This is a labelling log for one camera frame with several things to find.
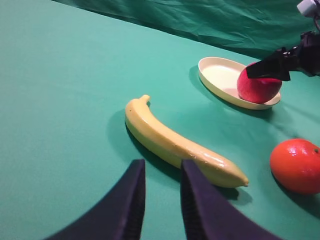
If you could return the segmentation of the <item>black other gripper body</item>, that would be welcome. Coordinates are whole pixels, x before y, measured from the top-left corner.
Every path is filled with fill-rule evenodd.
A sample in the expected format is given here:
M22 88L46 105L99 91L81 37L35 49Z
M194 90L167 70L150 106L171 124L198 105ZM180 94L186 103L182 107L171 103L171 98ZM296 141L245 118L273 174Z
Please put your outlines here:
M320 76L320 34L308 31L300 36L299 71L309 77Z

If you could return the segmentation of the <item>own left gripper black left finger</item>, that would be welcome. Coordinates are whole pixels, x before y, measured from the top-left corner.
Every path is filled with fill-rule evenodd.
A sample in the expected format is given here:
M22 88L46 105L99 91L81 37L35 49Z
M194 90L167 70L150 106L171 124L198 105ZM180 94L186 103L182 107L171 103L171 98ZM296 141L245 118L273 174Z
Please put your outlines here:
M146 168L133 160L113 188L76 221L48 240L139 240L146 202Z

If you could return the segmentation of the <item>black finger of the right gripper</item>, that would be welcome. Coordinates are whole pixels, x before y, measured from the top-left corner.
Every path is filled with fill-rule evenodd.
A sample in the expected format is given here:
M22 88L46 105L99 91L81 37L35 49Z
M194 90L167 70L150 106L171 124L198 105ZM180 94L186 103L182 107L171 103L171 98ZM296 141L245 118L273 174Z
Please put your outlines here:
M246 73L249 79L277 79L290 81L290 72L300 66L300 48L295 46L289 50L285 47L275 50L266 58L248 65Z

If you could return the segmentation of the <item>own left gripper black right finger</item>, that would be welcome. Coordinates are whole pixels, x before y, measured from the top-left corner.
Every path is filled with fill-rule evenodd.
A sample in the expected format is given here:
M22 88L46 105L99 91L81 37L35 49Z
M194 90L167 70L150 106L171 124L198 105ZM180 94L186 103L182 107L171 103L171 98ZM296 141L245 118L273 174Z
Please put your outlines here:
M233 207L190 159L181 162L180 202L188 240L280 239Z

